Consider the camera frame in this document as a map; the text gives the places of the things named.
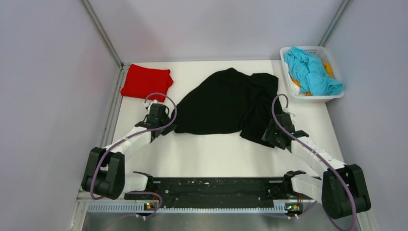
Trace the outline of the light blue t shirt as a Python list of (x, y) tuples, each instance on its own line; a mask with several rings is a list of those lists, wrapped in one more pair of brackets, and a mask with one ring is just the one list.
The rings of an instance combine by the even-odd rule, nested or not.
[(334, 96), (343, 92), (344, 85), (334, 77), (333, 67), (316, 54), (291, 47), (283, 53), (283, 60), (291, 81), (306, 96)]

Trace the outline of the black t shirt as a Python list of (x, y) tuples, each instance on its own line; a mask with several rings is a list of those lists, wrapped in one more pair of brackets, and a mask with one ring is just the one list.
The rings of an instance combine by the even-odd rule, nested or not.
[(271, 147), (262, 137), (275, 114), (283, 112), (279, 79), (269, 73), (246, 75), (234, 68), (211, 74), (190, 91), (172, 113), (175, 133), (194, 135), (239, 132), (243, 139)]

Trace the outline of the orange t shirt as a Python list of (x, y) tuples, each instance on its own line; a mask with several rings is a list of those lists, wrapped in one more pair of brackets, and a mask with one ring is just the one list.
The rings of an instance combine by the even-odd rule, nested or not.
[(303, 63), (288, 65), (292, 82), (307, 96), (325, 96), (335, 94), (335, 82), (331, 66), (326, 62)]

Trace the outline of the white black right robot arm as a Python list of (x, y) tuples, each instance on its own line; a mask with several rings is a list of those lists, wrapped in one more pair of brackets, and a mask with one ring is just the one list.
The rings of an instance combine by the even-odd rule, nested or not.
[(347, 165), (319, 148), (302, 130), (295, 130), (290, 113), (273, 115), (262, 140), (288, 150), (309, 165), (318, 177), (302, 170), (283, 176), (282, 192), (288, 198), (306, 195), (322, 204), (332, 219), (339, 219), (371, 209), (371, 200), (363, 170)]

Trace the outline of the folded red t shirt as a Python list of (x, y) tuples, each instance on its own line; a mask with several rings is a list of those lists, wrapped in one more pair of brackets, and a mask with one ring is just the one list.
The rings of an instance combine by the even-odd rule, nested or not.
[(157, 94), (149, 97), (149, 100), (163, 103), (173, 83), (169, 69), (152, 69), (132, 64), (120, 93), (124, 97), (145, 99), (156, 92)]

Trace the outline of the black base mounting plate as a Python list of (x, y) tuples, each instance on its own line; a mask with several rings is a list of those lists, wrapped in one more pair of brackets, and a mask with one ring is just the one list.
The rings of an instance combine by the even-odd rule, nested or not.
[(158, 178), (149, 177), (141, 195), (123, 190), (126, 200), (150, 200), (160, 208), (241, 209), (272, 208), (278, 200), (296, 203), (305, 195), (285, 190), (283, 178)]

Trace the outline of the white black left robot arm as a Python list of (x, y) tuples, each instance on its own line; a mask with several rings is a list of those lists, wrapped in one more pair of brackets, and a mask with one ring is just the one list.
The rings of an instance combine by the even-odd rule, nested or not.
[(159, 136), (175, 129), (169, 115), (169, 108), (153, 101), (147, 107), (147, 115), (134, 125), (124, 137), (103, 148), (94, 147), (89, 153), (81, 188), (93, 199), (117, 199), (124, 191), (136, 191), (143, 199), (152, 197), (153, 184), (148, 176), (138, 173), (128, 175), (125, 162), (138, 149), (150, 144)]

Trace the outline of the white plastic laundry basket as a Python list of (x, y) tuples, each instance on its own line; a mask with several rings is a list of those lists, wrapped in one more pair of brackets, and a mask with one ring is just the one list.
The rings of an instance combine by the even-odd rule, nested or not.
[[(288, 65), (285, 63), (283, 60), (283, 53), (288, 51), (289, 48), (291, 47), (283, 47), (280, 50), (280, 56), (281, 56), (281, 63), (283, 67), (283, 73), (284, 73), (284, 79), (285, 79), (285, 84), (287, 88), (287, 95), (288, 98), (294, 102), (319, 102), (319, 103), (325, 103), (328, 102), (332, 99), (336, 98), (341, 98), (344, 96), (344, 90), (341, 94), (339, 95), (334, 95), (334, 96), (306, 96), (306, 94), (302, 93), (299, 91), (299, 87), (297, 87), (290, 78), (289, 75), (289, 70), (288, 70)], [(316, 54), (319, 58), (321, 58), (323, 61), (327, 61), (330, 63), (330, 65), (333, 67), (334, 70), (334, 77), (341, 81), (341, 76), (340, 72), (337, 69), (336, 63), (334, 61), (334, 58), (332, 57), (331, 53), (324, 47), (322, 46), (298, 46), (298, 48), (305, 50), (307, 52)]]

